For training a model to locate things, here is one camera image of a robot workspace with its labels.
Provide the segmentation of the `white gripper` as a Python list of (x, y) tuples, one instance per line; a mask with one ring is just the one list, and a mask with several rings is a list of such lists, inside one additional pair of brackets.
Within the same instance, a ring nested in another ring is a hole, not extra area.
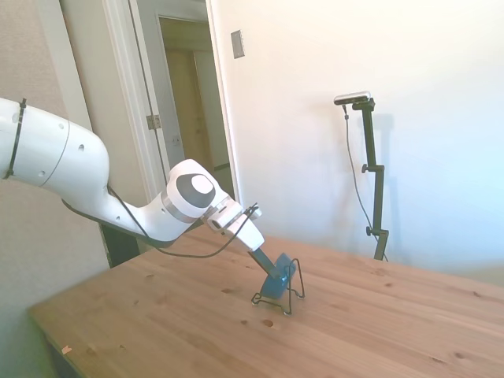
[(234, 220), (225, 232), (235, 236), (250, 252), (252, 259), (271, 277), (280, 277), (280, 271), (260, 248), (265, 242), (263, 235), (246, 214)]

